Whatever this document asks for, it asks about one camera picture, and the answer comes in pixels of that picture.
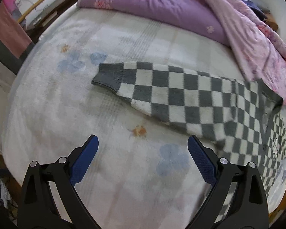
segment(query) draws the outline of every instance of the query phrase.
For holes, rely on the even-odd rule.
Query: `purple blanket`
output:
[[[77,5],[113,9],[161,21],[230,45],[205,0],[78,0]]]

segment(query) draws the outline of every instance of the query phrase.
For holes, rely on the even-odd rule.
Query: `white bed sheet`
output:
[[[73,6],[63,16],[30,53],[11,89],[2,134],[7,167],[22,183],[32,160],[54,162],[95,134],[99,150],[76,190],[98,224],[185,228],[205,188],[187,150],[188,135],[91,80],[99,61],[133,60],[243,79],[232,51],[195,33],[115,11]],[[133,135],[137,125],[146,136]],[[59,201],[57,192],[54,199]],[[58,209],[67,219],[61,203]]]

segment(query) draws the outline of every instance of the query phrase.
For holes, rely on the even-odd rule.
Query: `blue gripper pad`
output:
[[[197,165],[200,174],[206,183],[215,185],[216,179],[216,168],[208,158],[204,150],[200,147],[199,143],[193,138],[188,139],[188,151],[190,152],[195,164]]]
[[[97,151],[98,138],[97,136],[94,136],[88,142],[85,149],[83,149],[71,168],[70,183],[73,187],[76,183],[80,183],[82,181]]]

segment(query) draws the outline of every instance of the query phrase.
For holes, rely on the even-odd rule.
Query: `pink cloth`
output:
[[[0,41],[18,59],[32,42],[19,23],[12,18],[3,2],[0,3]]]
[[[261,78],[286,105],[286,44],[240,0],[206,0],[248,81]]]
[[[10,13],[12,13],[15,9],[17,9],[16,0],[3,0],[3,3],[8,12]]]

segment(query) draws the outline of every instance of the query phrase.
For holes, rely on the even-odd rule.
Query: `gray sweater cuff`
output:
[[[123,78],[124,64],[100,64],[99,71],[92,80],[92,84],[103,86],[117,93]]]

